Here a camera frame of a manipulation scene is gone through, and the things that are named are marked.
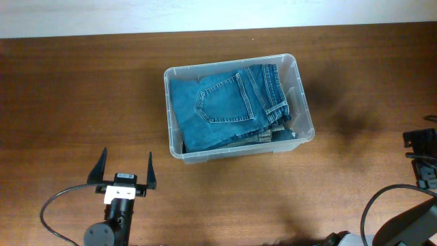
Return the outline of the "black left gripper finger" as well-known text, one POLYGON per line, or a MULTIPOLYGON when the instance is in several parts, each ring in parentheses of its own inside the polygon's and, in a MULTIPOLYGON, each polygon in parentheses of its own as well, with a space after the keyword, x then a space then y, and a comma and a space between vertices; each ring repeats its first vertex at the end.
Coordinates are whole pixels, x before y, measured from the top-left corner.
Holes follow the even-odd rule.
POLYGON ((103 183, 104 169, 107 161, 107 148, 104 148, 98 162, 94 165, 87 177, 87 184, 100 184, 103 183))
POLYGON ((149 159, 147 164, 147 189, 156 189, 156 175, 153 168, 152 153, 149 152, 149 159))

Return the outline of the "dark blue jeans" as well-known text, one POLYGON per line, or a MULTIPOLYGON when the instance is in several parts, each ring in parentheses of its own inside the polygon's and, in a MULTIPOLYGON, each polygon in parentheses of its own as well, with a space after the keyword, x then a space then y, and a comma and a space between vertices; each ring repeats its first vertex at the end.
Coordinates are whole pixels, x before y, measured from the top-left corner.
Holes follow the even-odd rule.
POLYGON ((292 118, 275 64, 255 64, 198 81, 171 79, 169 87, 187 152, 220 148, 292 118))

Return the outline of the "light blue jeans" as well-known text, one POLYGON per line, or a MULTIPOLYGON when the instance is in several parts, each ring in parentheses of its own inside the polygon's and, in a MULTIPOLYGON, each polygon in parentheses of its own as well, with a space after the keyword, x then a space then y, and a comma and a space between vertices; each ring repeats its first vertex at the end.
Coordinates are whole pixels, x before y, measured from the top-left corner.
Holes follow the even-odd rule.
POLYGON ((238 146, 244 146, 247 144, 258 144, 258 143, 267 143, 272 141, 272 134, 276 131, 282 131, 285 127, 282 124, 273 124, 268 130, 258 133, 257 135, 247 137, 244 139, 241 139, 239 141, 235 141, 233 143, 229 143, 223 148, 233 148, 238 146))

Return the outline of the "blue garment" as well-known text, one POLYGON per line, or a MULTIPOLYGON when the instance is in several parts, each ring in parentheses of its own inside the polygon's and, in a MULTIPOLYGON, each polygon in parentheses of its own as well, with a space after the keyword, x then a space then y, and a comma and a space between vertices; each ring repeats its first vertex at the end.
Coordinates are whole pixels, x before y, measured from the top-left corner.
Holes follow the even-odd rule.
POLYGON ((283 130, 273 131, 271 142, 293 140, 297 137, 298 135, 293 130, 285 128, 283 130))

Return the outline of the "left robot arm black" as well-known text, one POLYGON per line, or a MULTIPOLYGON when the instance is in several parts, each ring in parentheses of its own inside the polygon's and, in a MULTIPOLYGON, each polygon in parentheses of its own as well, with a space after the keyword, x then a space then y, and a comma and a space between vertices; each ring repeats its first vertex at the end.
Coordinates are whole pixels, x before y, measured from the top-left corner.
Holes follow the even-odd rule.
POLYGON ((104 220, 89 226, 85 231, 85 246, 127 246, 135 198, 145 197, 147 191, 156 188, 152 154, 148 157, 145 184, 139 184, 135 174, 116 173, 112 181, 105 180, 106 161, 107 149, 104 149, 87 177, 87 184, 94 185, 97 194, 103 194, 105 210, 104 220))

